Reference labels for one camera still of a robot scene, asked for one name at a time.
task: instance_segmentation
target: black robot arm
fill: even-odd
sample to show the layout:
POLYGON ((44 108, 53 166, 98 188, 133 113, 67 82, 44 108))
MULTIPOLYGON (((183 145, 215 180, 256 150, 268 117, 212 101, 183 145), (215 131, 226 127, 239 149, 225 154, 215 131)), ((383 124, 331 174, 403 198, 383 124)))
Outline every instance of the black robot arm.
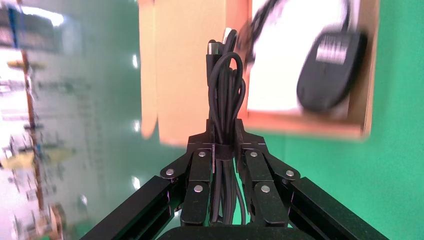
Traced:
POLYGON ((182 209, 181 226, 160 240, 387 239, 336 199, 268 151, 264 138, 235 122, 234 145, 216 144, 213 124, 189 138, 186 153, 88 232, 83 240, 155 239, 182 209), (235 155, 250 222, 211 222, 214 165, 235 155))

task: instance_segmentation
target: cardboard box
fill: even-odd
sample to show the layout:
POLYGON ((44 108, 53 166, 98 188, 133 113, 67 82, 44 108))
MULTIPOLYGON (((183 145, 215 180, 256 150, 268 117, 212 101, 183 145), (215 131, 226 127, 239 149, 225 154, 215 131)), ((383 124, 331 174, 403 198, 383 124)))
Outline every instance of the cardboard box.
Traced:
MULTIPOLYGON (((208 117, 205 54, 210 39, 220 41, 226 27, 240 30, 252 18, 252 0, 140 0, 141 132, 150 137, 156 124, 161 142, 185 145, 205 130, 208 117)), ((379 1, 361 0, 358 29, 368 35, 366 55, 350 93, 348 116, 331 120, 247 111, 238 117, 248 129, 364 139, 370 135, 376 66, 379 1)), ((243 77, 249 87, 249 76, 243 77)))

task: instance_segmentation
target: white paper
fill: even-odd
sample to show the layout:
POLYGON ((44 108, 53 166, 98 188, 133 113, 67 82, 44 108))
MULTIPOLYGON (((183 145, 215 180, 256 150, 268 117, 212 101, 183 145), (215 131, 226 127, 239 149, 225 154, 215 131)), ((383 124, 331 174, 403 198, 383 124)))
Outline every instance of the white paper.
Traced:
MULTIPOLYGON (((266 0, 252 1, 252 15, 266 0)), ((350 0, 350 29, 358 22, 360 0, 350 0)), ((324 30, 339 30, 346 16, 345 0, 281 0, 269 14, 254 44, 247 109, 300 114, 296 88, 299 75, 316 37, 324 30)), ((349 98, 332 112, 345 118, 349 98)))

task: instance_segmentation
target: green wall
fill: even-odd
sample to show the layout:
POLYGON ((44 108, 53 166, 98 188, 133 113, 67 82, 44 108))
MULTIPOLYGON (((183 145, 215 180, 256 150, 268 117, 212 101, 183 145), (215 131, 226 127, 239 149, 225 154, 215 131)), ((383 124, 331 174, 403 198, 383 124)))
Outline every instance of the green wall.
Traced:
POLYGON ((266 137, 275 154, 389 239, 424 239, 424 2, 381 0, 371 136, 266 137))

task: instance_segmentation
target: silver screw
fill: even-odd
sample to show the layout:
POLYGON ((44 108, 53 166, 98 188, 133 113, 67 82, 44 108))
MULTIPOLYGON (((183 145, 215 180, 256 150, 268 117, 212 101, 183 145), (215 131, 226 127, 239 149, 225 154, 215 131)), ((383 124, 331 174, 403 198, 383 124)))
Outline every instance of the silver screw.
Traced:
POLYGON ((166 175, 171 176, 172 174, 174 174, 174 170, 173 169, 168 169, 166 170, 166 175))
POLYGON ((271 191, 270 187, 267 185, 263 185, 261 188, 262 192, 269 193, 271 191))
POLYGON ((285 174, 286 174, 287 176, 289 176, 289 177, 293 177, 293 176, 295 175, 295 173, 294 173, 292 170, 287 170, 287 171, 285 172, 285 174))
POLYGON ((195 191, 196 193, 200 193, 201 191, 203 191, 203 187, 202 187, 202 186, 200 186, 200 185, 196 185, 196 186, 194 187, 194 191, 195 191))

